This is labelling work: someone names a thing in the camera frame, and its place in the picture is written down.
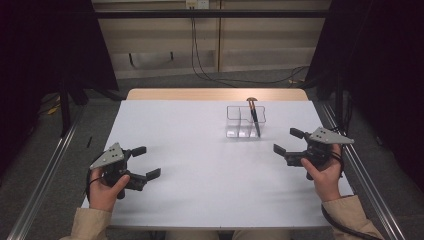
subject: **black curtain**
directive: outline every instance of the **black curtain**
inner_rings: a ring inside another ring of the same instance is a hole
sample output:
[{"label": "black curtain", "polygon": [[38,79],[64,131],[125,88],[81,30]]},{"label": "black curtain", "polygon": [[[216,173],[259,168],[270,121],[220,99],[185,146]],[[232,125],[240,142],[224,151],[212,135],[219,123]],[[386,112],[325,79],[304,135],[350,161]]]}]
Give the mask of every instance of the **black curtain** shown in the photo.
[{"label": "black curtain", "polygon": [[[354,14],[331,14],[338,11]],[[307,81],[327,99],[341,77],[399,166],[424,190],[423,11],[419,0],[333,0]]]},{"label": "black curtain", "polygon": [[118,90],[90,0],[0,2],[1,168],[37,121],[40,100],[60,82]]}]

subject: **cable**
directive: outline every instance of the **cable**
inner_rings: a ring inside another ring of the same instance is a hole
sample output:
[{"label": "cable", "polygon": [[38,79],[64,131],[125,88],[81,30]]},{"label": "cable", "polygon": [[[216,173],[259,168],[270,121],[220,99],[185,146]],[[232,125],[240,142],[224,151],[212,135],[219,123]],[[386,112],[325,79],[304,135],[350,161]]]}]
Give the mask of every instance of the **cable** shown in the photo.
[{"label": "cable", "polygon": [[344,233],[347,233],[347,234],[350,234],[350,235],[352,235],[352,236],[355,236],[355,237],[359,237],[359,238],[362,238],[362,239],[365,239],[365,240],[381,240],[380,238],[377,238],[377,237],[374,237],[374,236],[371,236],[371,235],[368,235],[368,234],[366,234],[366,233],[361,233],[361,232],[358,232],[358,231],[355,231],[355,230],[353,230],[353,229],[350,229],[350,228],[348,228],[348,227],[346,227],[346,226],[343,226],[343,225],[341,225],[340,223],[338,223],[338,222],[336,222],[331,216],[330,216],[330,214],[327,212],[327,210],[325,210],[325,208],[324,208],[324,206],[322,206],[321,205],[321,211],[322,211],[322,214],[324,215],[324,218],[333,226],[333,227],[335,227],[335,228],[337,228],[337,229],[339,229],[340,231],[342,231],[342,232],[344,232]]},{"label": "cable", "polygon": [[347,99],[346,113],[343,119],[343,126],[345,127],[346,136],[349,133],[349,124],[350,124],[350,120],[352,119],[352,115],[353,115],[353,101],[352,101],[352,96],[349,93],[348,99]]},{"label": "cable", "polygon": [[91,177],[91,170],[88,170],[88,173],[87,173],[87,185],[85,186],[85,191],[84,191],[84,193],[87,195],[88,202],[90,202],[90,186],[91,186],[91,184],[93,182],[95,182],[95,181],[98,181],[98,180],[104,178],[105,176],[103,175],[101,177],[98,177],[96,179],[93,179],[91,181],[88,181],[89,180],[89,177]]},{"label": "cable", "polygon": [[[211,78],[208,74],[206,74],[206,72],[203,70],[202,64],[200,62],[200,57],[199,57],[199,51],[198,51],[198,46],[197,46],[197,31],[196,31],[196,21],[194,18],[191,18],[191,24],[192,24],[192,48],[191,48],[191,65],[193,68],[194,73],[196,74],[197,77],[203,79],[203,80],[208,80],[208,81],[214,81],[214,82],[218,82],[233,88],[237,88],[234,85],[228,84],[228,83],[224,83],[222,81],[227,81],[227,82],[244,82],[244,83],[255,83],[255,84],[274,84],[274,83],[279,83],[279,82],[284,82],[287,81],[291,78],[293,78],[294,76],[296,76],[299,72],[301,72],[303,69],[305,68],[309,68],[309,66],[300,66],[300,67],[296,67],[292,69],[292,72],[290,74],[290,76],[283,78],[283,79],[279,79],[279,80],[275,80],[275,81],[270,81],[270,82],[259,82],[259,81],[250,81],[250,80],[241,80],[241,79],[227,79],[227,78],[218,78],[218,79],[213,79]],[[197,62],[199,64],[200,70],[202,72],[202,74],[206,77],[201,76],[195,69],[194,67],[194,50],[196,51],[196,57],[197,57]]]},{"label": "cable", "polygon": [[[211,77],[209,77],[205,73],[205,71],[203,70],[202,64],[200,63],[199,50],[197,48],[197,36],[196,35],[197,35],[196,34],[196,21],[194,20],[194,18],[191,18],[191,36],[192,36],[192,38],[191,38],[191,66],[192,66],[193,71],[196,74],[196,76],[199,77],[199,78],[201,78],[201,79],[203,79],[203,80],[209,80],[209,81],[213,81],[213,82],[217,82],[217,83],[221,83],[221,84],[227,85],[229,87],[236,88],[236,86],[233,86],[231,84],[223,83],[223,82],[220,82],[218,80],[212,79]],[[206,78],[204,78],[199,73],[197,73],[197,71],[196,71],[196,69],[194,67],[194,49],[196,49],[197,61],[199,63],[200,70],[202,71],[203,75],[205,75]]]},{"label": "cable", "polygon": [[342,159],[342,156],[336,152],[331,151],[330,156],[334,159],[336,159],[340,163],[340,178],[343,177],[342,173],[344,171],[344,161]]}]

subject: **wooden panel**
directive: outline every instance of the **wooden panel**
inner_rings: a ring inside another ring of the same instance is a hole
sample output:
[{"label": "wooden panel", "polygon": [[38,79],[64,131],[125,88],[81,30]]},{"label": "wooden panel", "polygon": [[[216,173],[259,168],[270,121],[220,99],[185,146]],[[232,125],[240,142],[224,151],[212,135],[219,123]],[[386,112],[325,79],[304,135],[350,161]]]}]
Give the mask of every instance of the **wooden panel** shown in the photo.
[{"label": "wooden panel", "polygon": [[224,100],[244,101],[255,97],[258,101],[307,101],[302,89],[276,88],[139,88],[132,89],[127,100]]},{"label": "wooden panel", "polygon": [[[109,53],[191,51],[190,19],[100,19]],[[199,50],[215,50],[216,19],[196,19]]]},{"label": "wooden panel", "polygon": [[[331,1],[224,1],[223,9],[326,10]],[[324,19],[223,19],[221,50],[315,47]]]},{"label": "wooden panel", "polygon": [[93,1],[96,10],[166,10],[166,9],[185,9],[184,0],[179,1]]}]

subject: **sleeve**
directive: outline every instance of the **sleeve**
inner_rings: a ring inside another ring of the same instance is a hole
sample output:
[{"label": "sleeve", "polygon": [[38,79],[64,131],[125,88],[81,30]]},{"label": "sleeve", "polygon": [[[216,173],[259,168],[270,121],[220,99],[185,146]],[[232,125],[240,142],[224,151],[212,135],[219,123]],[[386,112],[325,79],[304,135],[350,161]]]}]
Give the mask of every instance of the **sleeve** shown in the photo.
[{"label": "sleeve", "polygon": [[111,217],[110,212],[78,208],[71,236],[61,240],[107,240],[106,228],[109,226]]},{"label": "sleeve", "polygon": [[[350,196],[334,201],[324,202],[322,205],[330,214],[331,218],[343,226],[383,239],[374,224],[367,219],[358,196]],[[333,228],[333,230],[334,238],[337,240],[359,239],[336,228]]]}]

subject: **white tabletop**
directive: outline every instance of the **white tabletop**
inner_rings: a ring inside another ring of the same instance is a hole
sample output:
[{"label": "white tabletop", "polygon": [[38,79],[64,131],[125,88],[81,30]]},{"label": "white tabletop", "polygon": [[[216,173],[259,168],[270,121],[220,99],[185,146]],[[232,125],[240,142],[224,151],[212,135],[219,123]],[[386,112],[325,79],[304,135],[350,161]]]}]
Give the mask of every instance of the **white tabletop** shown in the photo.
[{"label": "white tabletop", "polygon": [[[260,101],[262,137],[227,138],[228,101],[123,101],[107,145],[147,147],[128,169],[162,175],[142,192],[126,190],[111,226],[143,229],[303,228],[328,226],[313,182],[301,167],[288,167],[273,144],[303,151],[291,127],[313,132],[321,122],[310,101]],[[352,194],[346,177],[343,195]]]}]

